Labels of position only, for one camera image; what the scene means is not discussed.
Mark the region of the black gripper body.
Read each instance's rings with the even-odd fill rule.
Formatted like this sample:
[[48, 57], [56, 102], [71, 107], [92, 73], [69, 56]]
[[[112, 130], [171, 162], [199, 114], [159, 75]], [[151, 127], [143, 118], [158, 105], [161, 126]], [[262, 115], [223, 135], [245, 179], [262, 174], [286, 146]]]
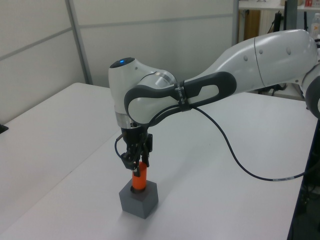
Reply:
[[127, 146], [137, 145], [145, 137], [147, 129], [144, 126], [135, 128], [122, 128], [121, 132], [124, 134], [123, 140]]

